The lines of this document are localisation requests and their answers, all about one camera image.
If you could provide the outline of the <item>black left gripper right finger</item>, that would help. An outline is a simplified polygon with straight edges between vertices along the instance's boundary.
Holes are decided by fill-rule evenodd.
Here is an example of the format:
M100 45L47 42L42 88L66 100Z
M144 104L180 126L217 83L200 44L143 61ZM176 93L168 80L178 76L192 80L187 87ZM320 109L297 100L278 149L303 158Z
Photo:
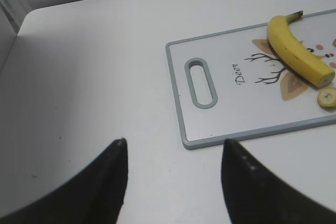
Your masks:
M276 176L238 141L223 145L221 183L231 223L335 223L335 212Z

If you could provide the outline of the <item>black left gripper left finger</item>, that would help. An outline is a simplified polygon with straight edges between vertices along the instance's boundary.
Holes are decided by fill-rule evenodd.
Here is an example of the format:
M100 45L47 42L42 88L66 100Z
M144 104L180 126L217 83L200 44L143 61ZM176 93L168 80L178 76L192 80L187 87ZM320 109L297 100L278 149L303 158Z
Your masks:
M121 138L71 180L1 223L117 223L127 184L128 146Z

